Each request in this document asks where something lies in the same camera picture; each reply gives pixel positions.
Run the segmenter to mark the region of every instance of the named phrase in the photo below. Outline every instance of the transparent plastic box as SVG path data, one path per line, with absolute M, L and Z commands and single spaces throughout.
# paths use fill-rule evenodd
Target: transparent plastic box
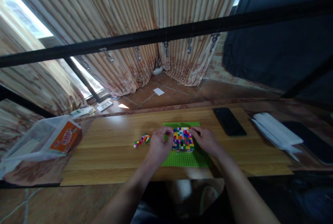
M 69 115 L 39 120 L 1 161 L 44 161 L 66 156 L 80 130 Z

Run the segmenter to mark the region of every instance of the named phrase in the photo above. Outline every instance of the black smartphone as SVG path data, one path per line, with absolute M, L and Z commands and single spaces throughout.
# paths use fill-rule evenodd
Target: black smartphone
M 229 108 L 213 109 L 228 136 L 246 136 L 247 133 L 237 121 Z
M 300 122 L 282 122 L 284 126 L 303 139 L 302 145 L 325 164 L 333 164 L 333 147 L 323 141 Z

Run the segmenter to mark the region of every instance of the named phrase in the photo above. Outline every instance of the wooden desk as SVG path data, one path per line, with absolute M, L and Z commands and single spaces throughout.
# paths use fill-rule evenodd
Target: wooden desk
M 217 107 L 230 108 L 247 136 L 227 136 L 212 111 Z M 148 152 L 149 145 L 133 148 L 143 133 L 151 134 L 164 122 L 188 121 L 198 121 L 202 127 L 211 129 L 247 176 L 292 174 L 288 167 L 292 163 L 287 155 L 262 139 L 249 116 L 237 104 L 230 104 L 96 119 L 64 169 L 61 185 L 125 182 Z M 217 166 L 160 167 L 152 180 L 217 177 L 221 177 Z

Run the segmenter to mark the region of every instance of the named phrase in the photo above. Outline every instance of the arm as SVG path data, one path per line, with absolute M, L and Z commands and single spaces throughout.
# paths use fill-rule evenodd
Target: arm
M 163 140 L 164 134 L 168 135 L 167 142 Z M 161 127 L 153 133 L 146 159 L 98 213 L 92 224 L 131 222 L 150 179 L 168 157 L 172 141 L 173 133 L 170 127 Z
M 236 223 L 280 223 L 213 132 L 192 127 L 190 133 L 200 147 L 218 161 Z

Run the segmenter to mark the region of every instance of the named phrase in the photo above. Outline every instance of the curtain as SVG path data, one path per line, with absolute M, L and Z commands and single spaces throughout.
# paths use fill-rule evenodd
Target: curtain
M 0 0 L 0 55 L 42 48 L 39 40 Z M 0 84 L 55 115 L 68 114 L 86 105 L 82 93 L 55 60 L 1 68 Z
M 0 56 L 42 48 L 0 0 Z M 1 68 L 0 84 L 55 115 L 69 114 L 87 105 L 80 90 L 55 60 Z M 10 100 L 0 101 L 0 158 L 42 118 Z
M 0 101 L 0 158 L 42 116 L 8 100 Z
M 233 0 L 23 0 L 63 44 L 94 40 L 166 26 L 225 16 Z M 150 80 L 159 57 L 166 74 L 184 85 L 196 86 L 203 78 L 212 53 L 210 36 L 193 39 L 192 54 L 186 40 L 76 57 L 112 95 L 133 93 Z
M 228 16 L 234 0 L 152 0 L 158 28 L 187 24 Z M 198 86 L 212 59 L 211 36 L 199 36 L 192 40 L 192 52 L 187 53 L 187 40 L 169 43 L 166 57 L 163 43 L 159 44 L 159 55 L 166 74 L 183 85 Z

